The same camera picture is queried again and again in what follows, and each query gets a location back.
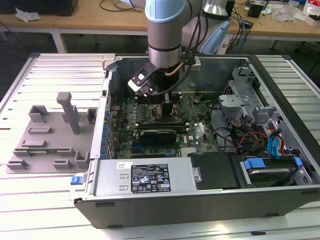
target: copper pipe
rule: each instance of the copper pipe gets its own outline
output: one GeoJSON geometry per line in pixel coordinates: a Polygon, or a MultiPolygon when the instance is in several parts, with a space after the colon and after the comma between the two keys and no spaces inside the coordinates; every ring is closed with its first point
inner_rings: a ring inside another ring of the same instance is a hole
{"type": "Polygon", "coordinates": [[[172,77],[173,75],[175,75],[176,73],[179,72],[179,70],[184,66],[185,64],[183,62],[181,62],[176,68],[175,70],[173,70],[172,72],[165,72],[164,75],[166,77],[172,77]]]}

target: power supply label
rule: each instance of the power supply label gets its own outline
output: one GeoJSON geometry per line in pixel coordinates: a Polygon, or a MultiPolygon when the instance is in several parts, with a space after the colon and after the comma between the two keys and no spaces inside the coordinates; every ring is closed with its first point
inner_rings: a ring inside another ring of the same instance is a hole
{"type": "Polygon", "coordinates": [[[131,192],[134,194],[171,192],[168,164],[132,165],[131,192]]]}

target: motherboard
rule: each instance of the motherboard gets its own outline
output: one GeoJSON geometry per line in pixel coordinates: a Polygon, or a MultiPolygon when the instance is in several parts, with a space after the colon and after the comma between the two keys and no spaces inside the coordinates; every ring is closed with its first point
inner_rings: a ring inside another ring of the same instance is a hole
{"type": "Polygon", "coordinates": [[[171,158],[219,151],[210,129],[211,104],[199,94],[184,94],[173,104],[170,116],[162,116],[161,105],[149,99],[144,104],[137,97],[112,97],[114,157],[171,158]]]}

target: workbench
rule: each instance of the workbench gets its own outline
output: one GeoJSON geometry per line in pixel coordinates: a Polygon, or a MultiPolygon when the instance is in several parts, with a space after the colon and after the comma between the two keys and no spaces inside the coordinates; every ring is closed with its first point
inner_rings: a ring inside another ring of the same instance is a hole
{"type": "MultiPolygon", "coordinates": [[[[15,15],[0,15],[0,20],[13,32],[49,33],[52,34],[58,53],[67,53],[63,34],[92,35],[147,35],[147,19],[141,12],[109,12],[101,9],[101,0],[79,0],[78,7],[72,16],[41,15],[41,20],[23,22],[15,15]]],[[[236,0],[237,8],[244,0],[236,0]]],[[[103,6],[114,9],[110,1],[103,6]]],[[[270,14],[261,14],[259,18],[246,17],[247,11],[241,8],[238,13],[254,23],[248,35],[249,39],[280,41],[320,41],[320,27],[310,26],[302,20],[296,22],[275,22],[270,14]]],[[[238,24],[231,20],[225,42],[238,32],[238,24]]]]}
{"type": "MultiPolygon", "coordinates": [[[[111,64],[115,54],[41,54],[30,57],[0,103],[0,164],[12,155],[30,120],[32,105],[62,112],[58,92],[71,92],[79,112],[99,104],[105,72],[102,59],[111,64]]],[[[276,84],[306,123],[319,125],[319,92],[291,60],[258,56],[276,84]]],[[[270,106],[273,99],[260,89],[270,106]]],[[[308,126],[311,133],[319,131],[308,126]]],[[[0,239],[249,239],[298,240],[320,236],[320,201],[311,202],[285,216],[223,220],[174,225],[95,229],[75,208],[70,196],[73,174],[6,174],[0,166],[0,239]]]]}

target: gray floor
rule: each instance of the gray floor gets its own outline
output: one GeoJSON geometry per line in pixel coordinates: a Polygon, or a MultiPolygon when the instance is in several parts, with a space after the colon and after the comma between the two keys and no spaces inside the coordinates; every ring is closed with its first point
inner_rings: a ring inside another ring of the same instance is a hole
{"type": "MultiPolygon", "coordinates": [[[[7,36],[7,42],[0,42],[0,100],[23,67],[29,52],[57,52],[49,34],[19,33],[17,37],[24,42],[28,50],[12,34],[7,36]]],[[[99,35],[99,45],[95,44],[93,35],[65,34],[64,38],[69,53],[142,54],[146,52],[148,46],[145,36],[138,36],[134,40],[131,36],[99,35]]],[[[270,43],[268,40],[248,39],[240,54],[290,55],[306,73],[320,59],[320,45],[314,42],[305,44],[299,53],[294,52],[294,49],[300,47],[300,42],[280,41],[274,50],[269,49],[270,43]]],[[[234,54],[236,51],[237,49],[233,49],[231,53],[234,54]]],[[[310,77],[318,86],[320,85],[320,64],[310,77]]]]}

